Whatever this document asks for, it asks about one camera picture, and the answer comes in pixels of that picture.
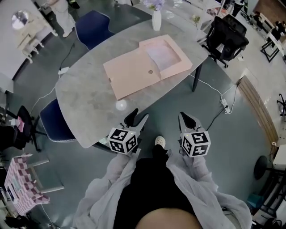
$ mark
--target purple flower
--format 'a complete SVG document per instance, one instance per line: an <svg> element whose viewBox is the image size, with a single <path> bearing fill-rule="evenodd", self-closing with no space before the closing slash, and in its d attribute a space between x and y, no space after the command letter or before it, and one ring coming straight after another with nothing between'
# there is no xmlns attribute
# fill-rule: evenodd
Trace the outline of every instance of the purple flower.
<svg viewBox="0 0 286 229"><path fill-rule="evenodd" d="M160 11L165 3L165 0L144 0L143 4L150 9Z"/></svg>

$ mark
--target cube with fiducial marker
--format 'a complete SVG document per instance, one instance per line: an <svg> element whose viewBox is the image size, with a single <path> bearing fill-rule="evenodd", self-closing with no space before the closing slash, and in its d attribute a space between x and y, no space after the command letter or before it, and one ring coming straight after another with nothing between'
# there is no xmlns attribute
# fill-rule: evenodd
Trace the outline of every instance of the cube with fiducial marker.
<svg viewBox="0 0 286 229"><path fill-rule="evenodd" d="M208 131L181 133L182 148L189 157L205 156L210 148Z"/></svg>
<svg viewBox="0 0 286 229"><path fill-rule="evenodd" d="M122 154L130 154L138 144L136 132L118 128L111 129L107 140L113 152Z"/></svg>

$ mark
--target white shoe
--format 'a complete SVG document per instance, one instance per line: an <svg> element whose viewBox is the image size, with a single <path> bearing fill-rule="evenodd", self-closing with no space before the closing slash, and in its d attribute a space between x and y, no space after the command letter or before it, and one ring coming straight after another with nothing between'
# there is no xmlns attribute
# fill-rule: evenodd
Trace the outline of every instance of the white shoe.
<svg viewBox="0 0 286 229"><path fill-rule="evenodd" d="M158 136L155 139L155 145L161 145L163 148L165 148L166 140L162 136Z"/></svg>
<svg viewBox="0 0 286 229"><path fill-rule="evenodd" d="M66 38L69 34L71 34L72 30L69 33L64 33L63 38Z"/></svg>

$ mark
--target gray floor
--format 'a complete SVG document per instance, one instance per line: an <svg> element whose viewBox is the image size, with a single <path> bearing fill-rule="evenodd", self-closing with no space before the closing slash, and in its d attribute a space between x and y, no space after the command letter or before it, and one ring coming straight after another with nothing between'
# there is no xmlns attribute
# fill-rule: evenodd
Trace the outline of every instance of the gray floor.
<svg viewBox="0 0 286 229"><path fill-rule="evenodd" d="M119 32L135 23L150 18L137 9L129 10L124 6L113 7L109 1L78 1L81 9L73 16L81 16L91 9L97 9L110 18L110 29ZM68 38L49 37L45 41L45 49L33 58L33 64L25 64L15 79L14 94L9 96L10 110L17 113L21 105L30 111L39 97L50 92L54 87L58 75L57 71L61 61L75 41L75 33ZM85 46L79 41L65 61L63 67L71 66L87 52ZM226 91L233 84L224 71L211 59L204 62L201 80L209 83L220 92ZM150 149L157 135L163 135L167 141L166 148L178 150L179 127L178 114L184 111L201 120L204 127L208 127L212 119L221 110L219 94L207 85L199 82L197 90L192 93L193 78L187 77L177 87L158 100L142 114L148 112L150 117L145 130L140 136L141 157L149 157ZM232 104L234 98L232 89L226 99ZM45 105L55 98L55 92L40 100L35 106L32 115L37 116ZM219 185L219 190L246 200L253 192L258 192L263 184L253 178L253 168L260 155L268 156L269 150L265 136L259 127L251 108L241 97L239 90L236 92L236 102L232 114L221 114L209 129L211 147L206 162L213 172L213 178ZM38 137L42 148L37 153L34 146L27 144L25 152L32 153L30 162L49 158L50 163L37 168L37 173L45 188L63 184L64 190L49 193L50 204L44 205L46 212L53 222L62 228L69 228L77 204L84 196L88 184L94 178L105 174L109 161L115 156L112 153L101 151L97 148L82 148L77 142L54 143L44 137ZM22 151L9 148L4 152L8 158L20 155ZM43 214L42 207L37 206L32 210L32 215L41 222L43 228L48 223Z"/></svg>

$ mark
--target navy blue plastic chair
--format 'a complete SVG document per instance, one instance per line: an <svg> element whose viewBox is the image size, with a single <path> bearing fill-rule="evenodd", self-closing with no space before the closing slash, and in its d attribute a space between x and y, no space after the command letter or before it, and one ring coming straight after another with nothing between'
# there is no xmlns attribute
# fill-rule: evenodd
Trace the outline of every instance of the navy blue plastic chair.
<svg viewBox="0 0 286 229"><path fill-rule="evenodd" d="M95 10L82 16L76 21L76 34L78 39L89 50L110 38L114 33L108 29L110 18Z"/></svg>
<svg viewBox="0 0 286 229"><path fill-rule="evenodd" d="M40 118L46 134L51 141L69 142L76 140L63 118L57 99L51 101L41 111Z"/></svg>

